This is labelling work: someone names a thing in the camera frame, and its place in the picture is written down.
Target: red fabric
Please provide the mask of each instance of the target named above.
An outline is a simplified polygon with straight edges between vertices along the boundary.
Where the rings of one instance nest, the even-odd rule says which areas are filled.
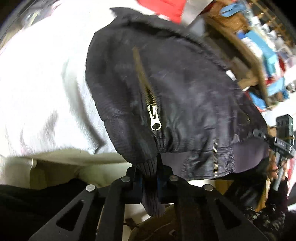
[[[180,24],[186,0],[137,0],[142,6],[162,14]]]

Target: brown bag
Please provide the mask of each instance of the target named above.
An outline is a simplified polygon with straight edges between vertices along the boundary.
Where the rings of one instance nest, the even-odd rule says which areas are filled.
[[[220,10],[232,3],[231,0],[217,0],[209,10],[208,16],[224,27],[230,28],[233,32],[237,32],[238,30],[248,31],[248,23],[242,13],[238,12],[227,18],[220,15]]]

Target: metal bolt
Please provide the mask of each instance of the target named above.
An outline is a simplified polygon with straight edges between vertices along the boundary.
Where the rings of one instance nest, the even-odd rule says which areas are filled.
[[[96,189],[96,186],[93,185],[93,184],[89,184],[89,185],[86,186],[86,190],[88,192],[93,192],[95,189]]]
[[[122,180],[124,183],[128,183],[128,182],[131,180],[131,178],[130,178],[129,176],[124,176],[124,177],[121,178],[121,180]]]
[[[179,180],[179,178],[177,177],[177,176],[175,176],[175,175],[171,175],[170,176],[170,181],[172,181],[172,182],[176,182],[176,181],[178,181]]]
[[[214,189],[214,187],[211,184],[204,184],[202,187],[209,192],[213,191]]]

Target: white fabric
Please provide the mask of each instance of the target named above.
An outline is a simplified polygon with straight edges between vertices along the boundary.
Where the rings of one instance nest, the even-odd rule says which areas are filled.
[[[14,36],[0,54],[0,154],[68,148],[116,153],[85,82],[94,33],[114,15],[109,8],[152,11],[135,0],[64,0],[55,12]]]

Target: zipper teeth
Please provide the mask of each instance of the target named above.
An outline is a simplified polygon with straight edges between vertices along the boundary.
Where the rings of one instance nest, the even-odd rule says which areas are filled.
[[[138,74],[139,81],[141,83],[141,88],[145,92],[145,102],[146,105],[157,105],[157,100],[153,94],[152,87],[150,86],[148,79],[146,77],[144,67],[141,61],[140,52],[137,47],[133,47],[133,59],[136,65],[136,71]]]
[[[213,173],[218,173],[219,171],[219,166],[218,166],[218,139],[214,139],[213,143]]]

